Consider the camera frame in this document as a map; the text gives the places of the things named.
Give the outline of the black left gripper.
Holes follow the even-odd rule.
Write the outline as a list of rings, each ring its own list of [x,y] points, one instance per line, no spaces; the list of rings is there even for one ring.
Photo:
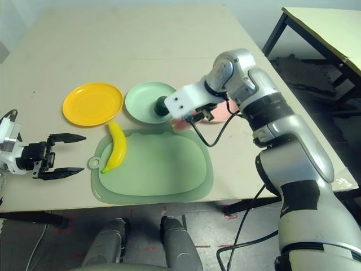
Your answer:
[[[51,151],[52,147],[55,142],[75,143],[83,140],[86,140],[86,137],[77,134],[50,134],[46,142],[31,143],[23,147],[21,157],[15,160],[16,165],[21,170],[31,171],[34,179],[48,181],[67,178],[83,171],[84,168],[57,168],[49,172],[55,160],[55,153]]]

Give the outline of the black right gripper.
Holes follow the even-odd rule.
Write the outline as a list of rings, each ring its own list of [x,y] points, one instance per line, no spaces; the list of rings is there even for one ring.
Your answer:
[[[201,121],[203,119],[206,119],[206,121],[212,121],[214,120],[214,116],[212,114],[212,111],[217,108],[216,103],[208,103],[202,107],[196,108],[194,110],[193,114],[193,120],[194,122]]]

